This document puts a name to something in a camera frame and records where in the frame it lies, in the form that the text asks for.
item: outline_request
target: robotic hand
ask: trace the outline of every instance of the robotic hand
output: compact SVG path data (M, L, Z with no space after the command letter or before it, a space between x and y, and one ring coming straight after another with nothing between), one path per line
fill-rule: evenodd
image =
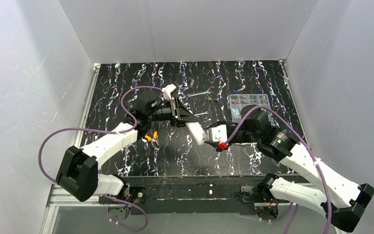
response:
M374 188L369 184L358 185L342 177L326 164L309 156L300 145L300 138L289 130L271 126L267 112L254 110L255 106L242 109L242 122L217 122L208 126L209 137L198 119L189 112L175 95L175 86L162 89L163 99L151 90L139 92L134 108L130 112L137 120L126 115L113 131L116 135L105 135L81 149L71 146L66 151L56 183L85 201L92 195L113 195L121 200L130 196L130 185L118 175L99 175L98 170L115 153L144 137L153 121L170 121L172 126L187 126L199 145L207 143L217 151L226 150L233 143L257 144L265 156L288 166L311 182L315 188L307 188L267 174L262 183L255 185L248 197L288 200L308 207L323 216L329 215L327 197L332 202L332 224L346 232L352 232L369 204ZM125 131L136 125L131 131ZM316 168L319 165L321 175ZM326 187L323 187L322 176Z

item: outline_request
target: black marble table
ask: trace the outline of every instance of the black marble table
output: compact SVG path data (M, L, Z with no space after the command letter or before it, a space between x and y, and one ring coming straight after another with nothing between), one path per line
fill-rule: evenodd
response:
M290 91L278 61L214 61L102 64L86 122L87 128L112 130L121 121L124 111L122 95L132 87L148 85L165 87L175 84L185 106L199 116L200 124L208 126L218 120L231 120L227 108L228 96L234 93L267 94L271 107L284 117L296 131L303 134ZM186 98L186 94L210 89L211 97L220 97L214 104L204 95ZM137 98L128 95L127 108ZM275 124L283 126L274 119ZM264 157L254 144L233 145L227 151L216 152L211 146L197 145L187 128L171 127L167 122L155 123L160 149L153 149L145 140L118 152L101 170L103 174L122 176L203 176L203 175L262 175L285 174L293 171ZM84 133L81 146L102 135Z

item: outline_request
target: white wall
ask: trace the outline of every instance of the white wall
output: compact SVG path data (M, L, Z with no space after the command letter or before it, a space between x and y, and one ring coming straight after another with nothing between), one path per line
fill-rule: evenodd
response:
M43 139L76 126L92 63L58 1L0 1L0 234L40 232L51 183ZM55 176L72 133L44 150Z
M286 58L317 0L60 0L92 62Z
M319 0L286 68L313 151L374 186L374 2ZM374 233L374 197L355 233Z

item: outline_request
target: yellow handle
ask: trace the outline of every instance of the yellow handle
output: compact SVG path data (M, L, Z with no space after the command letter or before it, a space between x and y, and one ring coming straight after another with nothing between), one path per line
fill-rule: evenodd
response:
M145 135L144 138L147 139L148 142L151 141L151 137L149 137L148 135Z

